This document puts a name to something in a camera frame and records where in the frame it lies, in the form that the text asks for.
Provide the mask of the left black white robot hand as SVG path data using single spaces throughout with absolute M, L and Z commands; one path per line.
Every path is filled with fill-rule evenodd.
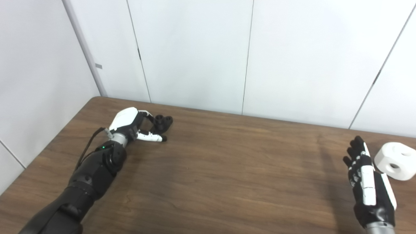
M 142 111 L 131 107 L 119 111 L 109 129 L 106 130 L 107 135 L 110 140 L 118 142 L 123 147 L 135 140 L 166 142 L 166 136 L 140 129 L 144 119 L 148 119 L 156 127 L 156 118 L 146 110 Z

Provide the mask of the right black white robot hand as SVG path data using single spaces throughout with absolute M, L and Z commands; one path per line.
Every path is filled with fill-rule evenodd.
M 376 171 L 366 142 L 358 135 L 350 142 L 343 162 L 348 169 L 358 223 L 371 234 L 393 233 L 397 201 L 385 173 Z

